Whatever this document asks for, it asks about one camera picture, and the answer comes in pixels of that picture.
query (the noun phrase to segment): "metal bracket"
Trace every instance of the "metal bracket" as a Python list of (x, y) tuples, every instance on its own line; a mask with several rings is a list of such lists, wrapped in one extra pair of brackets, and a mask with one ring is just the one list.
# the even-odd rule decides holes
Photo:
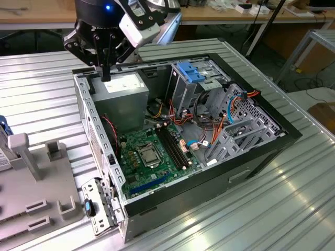
[(97, 178), (89, 180), (82, 186), (85, 199), (91, 200), (94, 205), (95, 216), (91, 217), (94, 235), (100, 236), (106, 231), (118, 226), (124, 220), (119, 201), (114, 197), (112, 190)]

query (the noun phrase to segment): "blue latch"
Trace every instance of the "blue latch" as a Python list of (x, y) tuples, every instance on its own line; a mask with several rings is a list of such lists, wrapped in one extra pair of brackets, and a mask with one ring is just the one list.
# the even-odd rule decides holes
[(200, 75), (195, 67), (189, 62), (177, 63), (178, 68), (188, 78), (190, 83), (197, 83), (206, 80), (206, 78)]
[(0, 126), (2, 126), (5, 130), (5, 132), (8, 134), (8, 135), (12, 135), (13, 132), (12, 130), (10, 129), (8, 123), (7, 123), (7, 120), (4, 116), (0, 115)]

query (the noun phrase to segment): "motherboard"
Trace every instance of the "motherboard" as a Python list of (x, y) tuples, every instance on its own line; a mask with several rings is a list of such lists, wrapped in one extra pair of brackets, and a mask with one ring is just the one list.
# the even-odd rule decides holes
[(120, 137), (122, 190), (133, 198), (201, 170), (192, 150), (173, 124), (130, 132)]

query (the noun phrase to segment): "blue tab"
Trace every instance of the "blue tab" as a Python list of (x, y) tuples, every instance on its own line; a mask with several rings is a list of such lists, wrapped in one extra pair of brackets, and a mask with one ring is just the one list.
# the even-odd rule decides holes
[(90, 203), (88, 201), (85, 203), (85, 207), (86, 207), (86, 211), (90, 210)]
[(206, 80), (206, 78), (200, 75), (197, 68), (193, 67), (190, 62), (177, 63), (178, 68), (188, 78), (190, 83), (197, 83)]
[(4, 116), (2, 116), (2, 115), (0, 115), (0, 124), (2, 124), (2, 126), (5, 129), (5, 132), (8, 135), (12, 135), (13, 134), (12, 130), (10, 129), (9, 125), (7, 124), (6, 118)]

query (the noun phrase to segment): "cardboard box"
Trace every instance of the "cardboard box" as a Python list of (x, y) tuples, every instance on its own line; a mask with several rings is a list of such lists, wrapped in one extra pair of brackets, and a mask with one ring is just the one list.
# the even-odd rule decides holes
[(314, 118), (335, 134), (335, 102), (318, 103), (307, 110)]

